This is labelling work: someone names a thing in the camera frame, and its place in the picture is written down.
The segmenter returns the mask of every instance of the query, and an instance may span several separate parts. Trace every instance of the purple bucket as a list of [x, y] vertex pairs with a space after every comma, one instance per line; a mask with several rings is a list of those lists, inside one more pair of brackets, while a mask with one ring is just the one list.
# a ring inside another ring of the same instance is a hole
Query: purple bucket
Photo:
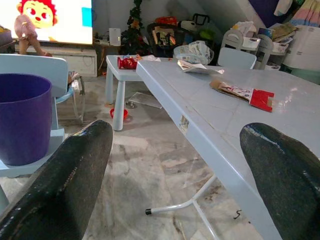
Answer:
[[0, 160], [21, 166], [49, 148], [51, 82], [29, 74], [0, 74]]

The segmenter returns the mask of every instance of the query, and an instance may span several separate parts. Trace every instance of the cartoon character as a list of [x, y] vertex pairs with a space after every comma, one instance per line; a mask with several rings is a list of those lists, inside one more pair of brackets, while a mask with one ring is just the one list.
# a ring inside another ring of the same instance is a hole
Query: cartoon character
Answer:
[[16, 8], [21, 15], [27, 15], [37, 29], [50, 28], [58, 22], [52, 0], [21, 0]]

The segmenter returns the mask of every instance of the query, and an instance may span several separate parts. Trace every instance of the television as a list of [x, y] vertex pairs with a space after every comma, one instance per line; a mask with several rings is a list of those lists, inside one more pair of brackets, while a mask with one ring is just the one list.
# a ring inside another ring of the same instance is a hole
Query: television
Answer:
[[0, 0], [0, 25], [15, 33], [17, 16], [27, 15], [43, 42], [91, 45], [92, 0]]

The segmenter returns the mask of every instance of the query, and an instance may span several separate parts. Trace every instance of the clothes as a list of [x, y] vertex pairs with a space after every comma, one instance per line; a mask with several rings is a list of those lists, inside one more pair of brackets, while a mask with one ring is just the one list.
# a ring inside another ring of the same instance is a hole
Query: clothes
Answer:
[[28, 35], [37, 37], [36, 28], [30, 18], [25, 15], [19, 15], [14, 22], [14, 31], [19, 39], [28, 38]]
[[306, 0], [290, 21], [293, 25], [306, 25], [319, 27], [320, 25], [320, 2]]

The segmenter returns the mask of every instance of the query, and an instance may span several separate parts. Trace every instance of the marble floor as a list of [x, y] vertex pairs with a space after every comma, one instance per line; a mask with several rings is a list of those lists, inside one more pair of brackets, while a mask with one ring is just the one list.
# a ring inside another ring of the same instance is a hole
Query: marble floor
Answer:
[[[70, 135], [102, 119], [112, 119], [104, 106], [105, 78], [85, 78], [86, 114], [83, 125], [60, 120]], [[117, 81], [114, 82], [114, 96]], [[126, 98], [147, 93], [142, 82], [126, 84]], [[123, 131], [115, 132], [113, 148], [84, 240], [211, 240], [193, 206], [146, 216], [145, 209], [190, 199], [212, 176], [164, 109], [142, 104], [129, 109]], [[72, 103], [58, 106], [61, 118], [72, 117]], [[28, 176], [0, 178], [12, 200]], [[262, 240], [240, 207], [217, 180], [198, 201], [222, 240]]]

